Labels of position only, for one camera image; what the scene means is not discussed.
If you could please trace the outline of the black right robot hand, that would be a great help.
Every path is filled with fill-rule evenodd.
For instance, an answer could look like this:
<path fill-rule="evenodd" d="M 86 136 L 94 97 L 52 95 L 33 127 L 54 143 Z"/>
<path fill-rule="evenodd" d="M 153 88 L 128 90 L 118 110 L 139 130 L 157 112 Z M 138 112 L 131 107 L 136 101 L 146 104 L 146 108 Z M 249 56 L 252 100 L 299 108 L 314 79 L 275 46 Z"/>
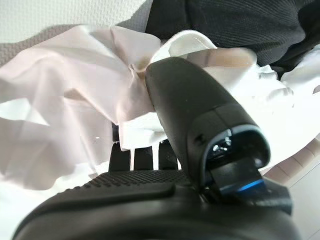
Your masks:
<path fill-rule="evenodd" d="M 103 173 L 35 208 L 15 240 L 299 240 L 288 189 L 259 170 L 270 145 L 207 72 L 170 57 L 146 87 L 181 170 Z"/>

